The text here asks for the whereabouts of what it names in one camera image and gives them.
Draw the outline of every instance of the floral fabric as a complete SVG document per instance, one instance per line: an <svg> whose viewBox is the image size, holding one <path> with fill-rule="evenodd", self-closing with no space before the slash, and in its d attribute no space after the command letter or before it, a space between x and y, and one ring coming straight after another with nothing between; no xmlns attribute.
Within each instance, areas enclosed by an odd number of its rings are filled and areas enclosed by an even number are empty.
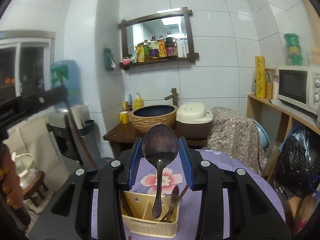
<svg viewBox="0 0 320 240"><path fill-rule="evenodd" d="M244 115L225 107L212 108L213 122L206 149L225 152L258 174L264 150L256 125Z"/></svg>

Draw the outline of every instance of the rice cooker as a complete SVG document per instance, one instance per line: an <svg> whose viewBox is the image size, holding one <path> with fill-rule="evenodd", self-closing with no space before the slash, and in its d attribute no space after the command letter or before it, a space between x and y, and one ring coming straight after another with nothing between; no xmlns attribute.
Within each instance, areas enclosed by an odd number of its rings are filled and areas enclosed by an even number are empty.
<svg viewBox="0 0 320 240"><path fill-rule="evenodd" d="M186 103L177 110L179 135L186 140L204 140L211 133L213 115L200 102Z"/></svg>

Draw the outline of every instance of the mirror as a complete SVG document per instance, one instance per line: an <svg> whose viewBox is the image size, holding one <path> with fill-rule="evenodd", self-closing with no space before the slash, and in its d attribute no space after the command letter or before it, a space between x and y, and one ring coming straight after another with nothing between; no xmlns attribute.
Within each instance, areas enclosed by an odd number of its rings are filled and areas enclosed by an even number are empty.
<svg viewBox="0 0 320 240"><path fill-rule="evenodd" d="M135 47L139 43L144 40L148 40L150 43L152 36L158 40L160 35L162 35L163 38L166 38L168 36L168 32L171 32L171 36L176 39L187 38L187 30L183 16L167 17L159 20L138 23L127 26L126 31L129 57L132 57Z"/></svg>

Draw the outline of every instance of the microwave knob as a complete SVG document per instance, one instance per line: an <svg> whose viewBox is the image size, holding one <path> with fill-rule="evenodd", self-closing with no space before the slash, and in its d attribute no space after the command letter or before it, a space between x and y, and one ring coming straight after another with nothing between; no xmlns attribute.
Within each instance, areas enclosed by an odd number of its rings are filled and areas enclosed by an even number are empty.
<svg viewBox="0 0 320 240"><path fill-rule="evenodd" d="M319 94L318 94L318 93L315 93L315 94L313 95L313 99L314 99L314 101L315 101L316 103L318 103L319 100L320 100Z"/></svg>
<svg viewBox="0 0 320 240"><path fill-rule="evenodd" d="M316 86L316 88L320 87L320 80L318 78L316 78L316 80L315 80L315 86Z"/></svg>

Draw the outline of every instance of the pink flower print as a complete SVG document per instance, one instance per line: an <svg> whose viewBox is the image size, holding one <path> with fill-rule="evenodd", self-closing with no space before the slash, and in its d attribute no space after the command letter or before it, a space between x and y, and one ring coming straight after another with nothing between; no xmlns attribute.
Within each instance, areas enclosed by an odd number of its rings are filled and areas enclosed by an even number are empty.
<svg viewBox="0 0 320 240"><path fill-rule="evenodd" d="M172 170L164 168L162 172L162 195L171 194L175 184L182 182L181 174L172 174ZM149 173L141 180L141 184L148 189L148 194L155 195L157 191L157 175Z"/></svg>

